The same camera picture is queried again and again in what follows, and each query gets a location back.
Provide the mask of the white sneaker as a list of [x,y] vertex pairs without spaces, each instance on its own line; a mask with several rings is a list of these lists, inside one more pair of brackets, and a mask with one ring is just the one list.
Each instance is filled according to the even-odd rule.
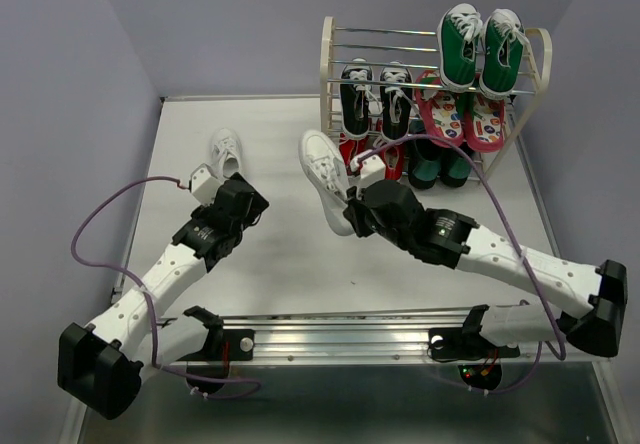
[[330,229],[341,237],[354,233],[344,217],[349,182],[345,163],[335,143],[318,130],[307,130],[299,140],[301,168],[316,189]]
[[221,128],[213,134],[211,164],[220,179],[229,179],[235,173],[244,174],[241,140],[234,130]]

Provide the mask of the red canvas sneaker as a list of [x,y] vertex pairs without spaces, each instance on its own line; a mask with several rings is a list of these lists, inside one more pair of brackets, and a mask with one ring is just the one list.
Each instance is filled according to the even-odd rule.
[[344,133],[340,134],[338,148],[346,167],[350,166],[354,157],[366,151],[367,143],[367,135],[362,138],[353,139]]
[[[380,148],[388,143],[382,133],[382,121],[377,123],[379,135],[373,142],[375,148]],[[390,147],[379,154],[386,166],[385,178],[398,181],[402,178],[405,165],[405,149],[403,144]]]

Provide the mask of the black canvas sneaker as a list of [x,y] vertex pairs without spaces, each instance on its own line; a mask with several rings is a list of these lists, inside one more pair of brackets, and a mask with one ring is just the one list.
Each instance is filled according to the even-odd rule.
[[355,58],[343,68],[341,80],[343,132],[350,139],[363,139],[369,132],[372,68],[364,58]]
[[381,135],[386,141],[394,141],[408,133],[411,115],[411,89],[403,84],[412,82],[409,70],[399,61],[392,61],[380,73],[380,97],[382,102]]

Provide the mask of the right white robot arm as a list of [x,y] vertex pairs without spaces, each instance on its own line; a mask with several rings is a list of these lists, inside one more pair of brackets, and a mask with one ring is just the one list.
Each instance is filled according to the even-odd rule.
[[555,340],[596,357],[618,355],[628,302],[623,264],[578,264],[515,245],[469,216],[423,207],[410,188],[391,180],[349,189],[344,216],[361,238],[378,234],[425,264],[538,298],[536,305],[473,307],[456,338],[466,351]]

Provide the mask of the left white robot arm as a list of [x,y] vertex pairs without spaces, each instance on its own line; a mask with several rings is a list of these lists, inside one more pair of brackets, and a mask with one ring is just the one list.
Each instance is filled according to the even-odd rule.
[[230,363],[247,359],[240,342],[249,332],[227,331],[223,319],[192,306],[163,327],[162,314],[241,243],[268,201],[240,174],[216,178],[206,165],[185,187],[198,202],[143,277],[119,267],[134,287],[85,325],[69,324],[58,341],[57,384],[102,417],[124,413],[151,376],[164,372],[187,381],[192,392],[218,399],[227,385],[256,393],[256,379],[233,378]]

